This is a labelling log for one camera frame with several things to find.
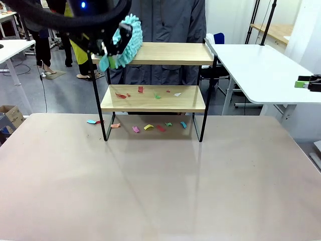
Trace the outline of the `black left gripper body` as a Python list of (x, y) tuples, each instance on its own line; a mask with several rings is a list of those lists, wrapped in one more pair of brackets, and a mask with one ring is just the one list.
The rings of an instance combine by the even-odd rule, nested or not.
[(120, 24), (118, 1), (67, 1), (71, 11), (68, 31), (71, 39), (88, 52), (103, 55), (102, 43), (111, 45)]

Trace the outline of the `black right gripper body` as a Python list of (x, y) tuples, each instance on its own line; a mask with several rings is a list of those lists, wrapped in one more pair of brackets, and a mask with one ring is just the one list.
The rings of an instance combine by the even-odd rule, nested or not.
[(309, 78), (308, 90), (311, 92), (321, 92), (321, 75), (312, 75)]

